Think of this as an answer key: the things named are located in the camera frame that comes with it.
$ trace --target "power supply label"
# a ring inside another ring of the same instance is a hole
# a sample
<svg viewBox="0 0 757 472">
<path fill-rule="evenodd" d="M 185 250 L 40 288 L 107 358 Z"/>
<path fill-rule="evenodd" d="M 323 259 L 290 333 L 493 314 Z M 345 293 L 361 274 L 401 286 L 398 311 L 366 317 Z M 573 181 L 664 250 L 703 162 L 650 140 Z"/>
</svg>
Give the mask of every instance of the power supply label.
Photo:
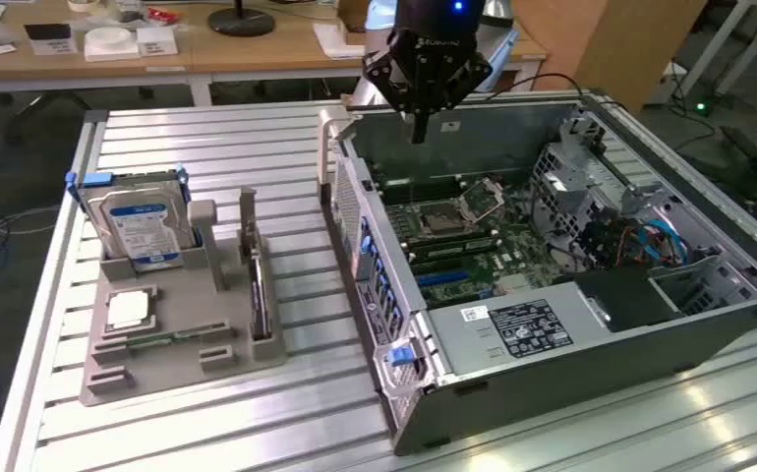
<svg viewBox="0 0 757 472">
<path fill-rule="evenodd" d="M 514 357 L 526 357 L 573 344 L 548 300 L 489 311 L 500 337 Z"/>
</svg>

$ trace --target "barcode sticker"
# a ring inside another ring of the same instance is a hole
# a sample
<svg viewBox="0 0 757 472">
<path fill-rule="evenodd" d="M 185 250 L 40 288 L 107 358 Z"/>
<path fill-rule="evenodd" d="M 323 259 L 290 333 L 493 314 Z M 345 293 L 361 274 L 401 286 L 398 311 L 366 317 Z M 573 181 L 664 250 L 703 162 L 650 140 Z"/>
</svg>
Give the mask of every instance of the barcode sticker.
<svg viewBox="0 0 757 472">
<path fill-rule="evenodd" d="M 486 305 L 481 305 L 480 307 L 464 308 L 460 311 L 462 313 L 462 318 L 465 318 L 466 322 L 482 320 L 484 318 L 489 317 L 489 307 Z"/>
</svg>

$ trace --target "gray floor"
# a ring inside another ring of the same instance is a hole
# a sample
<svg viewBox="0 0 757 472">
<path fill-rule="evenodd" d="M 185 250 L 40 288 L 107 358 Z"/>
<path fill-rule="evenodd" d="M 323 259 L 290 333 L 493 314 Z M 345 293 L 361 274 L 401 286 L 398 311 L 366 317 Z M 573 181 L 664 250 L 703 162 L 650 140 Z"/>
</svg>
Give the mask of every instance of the gray floor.
<svg viewBox="0 0 757 472">
<path fill-rule="evenodd" d="M 680 51 L 680 60 L 692 65 L 700 56 L 712 32 L 693 35 Z M 719 61 L 709 70 L 712 78 L 724 64 L 733 57 L 740 44 L 731 44 L 723 51 Z M 305 81 L 283 82 L 267 85 L 266 96 L 259 96 L 255 84 L 227 85 L 218 87 L 219 103 L 245 103 L 251 101 L 283 101 L 309 98 Z M 337 91 L 350 91 L 351 81 L 333 82 Z M 708 92 L 705 84 L 695 90 L 690 103 Z M 136 109 L 162 108 L 191 105 L 187 88 L 157 87 L 157 96 L 146 100 L 139 96 L 136 88 L 112 90 L 90 90 L 83 97 L 96 108 Z M 323 98 L 322 88 L 314 83 L 313 95 Z M 752 70 L 740 80 L 733 92 L 736 100 L 732 107 L 717 108 L 711 122 L 731 125 L 745 130 L 757 141 L 757 61 Z M 20 105 L 36 95 L 18 93 L 12 107 L 0 106 L 0 214 L 10 214 L 32 207 L 46 207 L 59 202 L 63 192 L 63 175 L 68 169 L 75 150 L 82 112 L 68 103 L 52 105 L 26 128 L 27 141 L 20 147 L 7 146 L 2 140 L 2 131 L 8 118 Z M 681 119 L 662 109 L 648 109 L 641 115 L 646 124 L 657 134 L 676 145 L 707 132 L 707 128 Z M 701 141 L 685 151 L 697 158 L 713 163 L 725 162 L 729 150 L 720 143 L 720 136 Z M 40 215 L 24 222 L 23 227 L 36 227 L 52 221 L 52 215 Z M 3 391 L 18 362 L 22 337 L 35 298 L 44 253 L 50 232 L 14 236 L 10 243 L 10 262 L 0 271 L 0 370 Z M 4 396 L 0 394 L 0 409 Z"/>
</svg>

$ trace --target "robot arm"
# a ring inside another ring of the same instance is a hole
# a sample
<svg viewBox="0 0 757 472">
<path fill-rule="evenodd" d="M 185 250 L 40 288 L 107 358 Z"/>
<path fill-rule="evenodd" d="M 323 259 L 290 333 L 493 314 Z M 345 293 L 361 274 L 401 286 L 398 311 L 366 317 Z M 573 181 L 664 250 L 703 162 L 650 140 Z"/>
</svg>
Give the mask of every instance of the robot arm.
<svg viewBox="0 0 757 472">
<path fill-rule="evenodd" d="M 430 115 L 454 108 L 481 85 L 492 89 L 517 31 L 505 0 L 398 0 L 393 28 L 371 28 L 378 12 L 393 12 L 393 3 L 370 5 L 363 76 L 395 110 L 413 117 L 413 142 L 422 143 Z M 381 20 L 386 26 L 393 18 Z"/>
</svg>

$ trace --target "side panel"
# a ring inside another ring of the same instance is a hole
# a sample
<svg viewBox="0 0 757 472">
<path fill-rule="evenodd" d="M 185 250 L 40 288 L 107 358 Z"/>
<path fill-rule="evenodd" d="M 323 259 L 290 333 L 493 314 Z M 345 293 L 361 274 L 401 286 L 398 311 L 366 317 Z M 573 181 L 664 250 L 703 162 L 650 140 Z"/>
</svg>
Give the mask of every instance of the side panel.
<svg viewBox="0 0 757 472">
<path fill-rule="evenodd" d="M 417 398 L 399 427 L 407 455 L 697 367 L 757 327 L 757 307 L 580 350 Z"/>
</svg>

